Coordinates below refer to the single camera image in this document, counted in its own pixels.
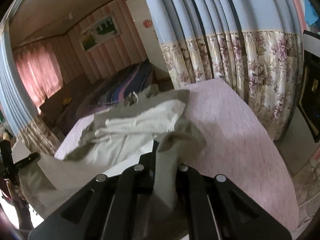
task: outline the purple bedding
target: purple bedding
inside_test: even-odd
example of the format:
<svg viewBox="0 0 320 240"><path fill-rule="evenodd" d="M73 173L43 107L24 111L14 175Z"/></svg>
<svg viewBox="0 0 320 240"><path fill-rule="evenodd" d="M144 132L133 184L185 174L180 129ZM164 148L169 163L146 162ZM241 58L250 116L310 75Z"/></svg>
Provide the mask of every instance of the purple bedding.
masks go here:
<svg viewBox="0 0 320 240"><path fill-rule="evenodd" d="M67 135L76 122L89 114L110 108L124 100L130 93L137 94L152 83L153 69L149 60L130 65L87 93L79 94L57 119L56 125Z"/></svg>

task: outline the folded garment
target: folded garment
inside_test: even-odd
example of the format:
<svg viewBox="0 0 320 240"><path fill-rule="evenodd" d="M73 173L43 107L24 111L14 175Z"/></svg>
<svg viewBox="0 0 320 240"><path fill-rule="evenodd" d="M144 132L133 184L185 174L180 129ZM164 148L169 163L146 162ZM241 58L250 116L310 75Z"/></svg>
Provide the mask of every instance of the folded garment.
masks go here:
<svg viewBox="0 0 320 240"><path fill-rule="evenodd" d="M41 153L38 163L19 172L23 194L46 218L97 174L115 176L138 163L142 154L152 151L156 139L160 145L155 189L161 190L155 194L173 208L177 165L205 146L202 134L183 115L188 94L188 90L158 93L157 86L152 86L95 115L79 147L65 160Z"/></svg>

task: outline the pink curtain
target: pink curtain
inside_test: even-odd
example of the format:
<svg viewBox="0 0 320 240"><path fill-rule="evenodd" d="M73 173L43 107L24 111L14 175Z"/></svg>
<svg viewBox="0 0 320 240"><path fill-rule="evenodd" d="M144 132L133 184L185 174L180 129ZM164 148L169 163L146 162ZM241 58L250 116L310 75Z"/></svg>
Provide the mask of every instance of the pink curtain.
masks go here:
<svg viewBox="0 0 320 240"><path fill-rule="evenodd" d="M63 85L52 46L46 41L34 42L15 50L13 56L23 85L40 112L45 99Z"/></svg>

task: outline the white cabinet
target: white cabinet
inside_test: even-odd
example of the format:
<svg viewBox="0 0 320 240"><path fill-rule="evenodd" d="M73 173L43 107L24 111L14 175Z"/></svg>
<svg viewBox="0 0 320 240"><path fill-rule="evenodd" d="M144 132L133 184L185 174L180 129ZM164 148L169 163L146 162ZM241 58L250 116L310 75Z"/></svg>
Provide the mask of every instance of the white cabinet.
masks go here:
<svg viewBox="0 0 320 240"><path fill-rule="evenodd" d="M157 80L169 77L146 0L127 0L132 19L154 69Z"/></svg>

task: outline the bed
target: bed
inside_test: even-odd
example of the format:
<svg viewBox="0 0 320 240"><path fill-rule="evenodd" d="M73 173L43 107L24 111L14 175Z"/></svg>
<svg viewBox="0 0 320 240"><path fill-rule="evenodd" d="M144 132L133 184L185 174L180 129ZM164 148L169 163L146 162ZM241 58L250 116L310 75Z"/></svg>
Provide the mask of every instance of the bed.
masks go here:
<svg viewBox="0 0 320 240"><path fill-rule="evenodd" d="M71 100L62 109L55 110L60 113L58 117L50 119L51 126L58 127L66 136L80 118L118 104L130 93L139 93L144 90L152 81L153 66L147 59L92 85L86 86L84 80L76 80L74 84L61 89L57 95L54 95L55 98L49 98L40 109L45 116L50 116L53 104L63 104L64 100ZM74 90L74 85L80 85L80 87L74 93L70 93Z"/></svg>
<svg viewBox="0 0 320 240"><path fill-rule="evenodd" d="M222 80L185 88L190 90L185 115L207 141L205 150L187 164L209 177L225 174L285 227L294 230L299 212L291 177L251 109ZM78 120L55 158L62 160L77 147L82 130L92 120L93 114Z"/></svg>

